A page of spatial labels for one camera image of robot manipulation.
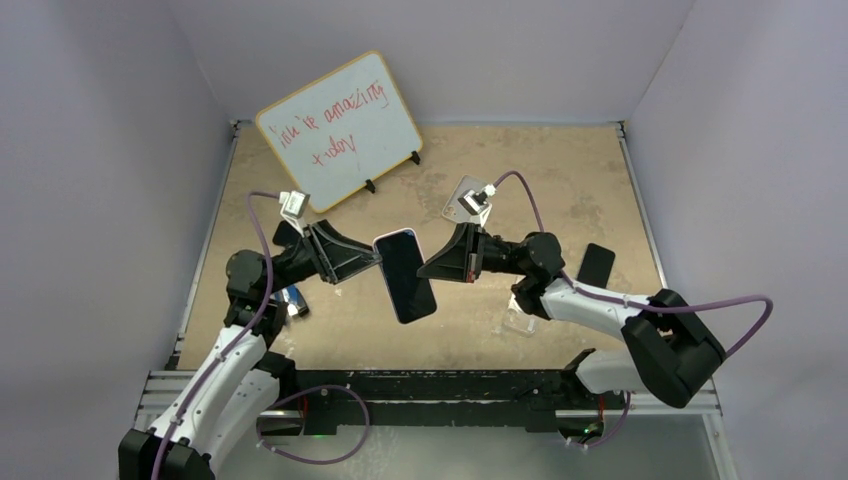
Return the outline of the clear phone case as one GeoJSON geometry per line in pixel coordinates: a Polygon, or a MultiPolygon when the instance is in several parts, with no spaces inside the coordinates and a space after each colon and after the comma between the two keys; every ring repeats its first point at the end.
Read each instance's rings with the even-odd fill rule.
{"type": "Polygon", "coordinates": [[[502,316],[505,328],[519,335],[531,337],[537,330],[537,318],[524,312],[514,296],[511,296],[502,316]]]}

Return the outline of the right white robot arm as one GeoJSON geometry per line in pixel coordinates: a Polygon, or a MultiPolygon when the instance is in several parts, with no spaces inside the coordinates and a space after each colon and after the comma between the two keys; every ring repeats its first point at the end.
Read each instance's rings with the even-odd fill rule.
{"type": "Polygon", "coordinates": [[[511,292],[523,313],[622,341],[625,349],[592,351],[564,376],[561,392],[576,407],[607,391],[642,390],[683,408],[727,359],[722,344],[676,292],[612,292],[566,279],[564,266],[560,243],[550,232],[531,232],[511,242],[461,223],[417,274],[461,283],[472,283],[483,272],[518,275],[511,292]]]}

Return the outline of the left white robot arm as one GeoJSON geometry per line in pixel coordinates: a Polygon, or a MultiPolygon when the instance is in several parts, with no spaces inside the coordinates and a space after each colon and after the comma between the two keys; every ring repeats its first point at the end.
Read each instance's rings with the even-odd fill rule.
{"type": "Polygon", "coordinates": [[[370,246],[327,221],[306,226],[276,256],[241,250],[226,265],[225,325],[189,383],[147,429],[129,430],[118,447],[121,479],[213,479],[262,412],[296,406],[329,385],[301,388],[293,360],[271,351],[285,323],[273,295],[314,275],[335,285],[380,264],[370,246]]]}

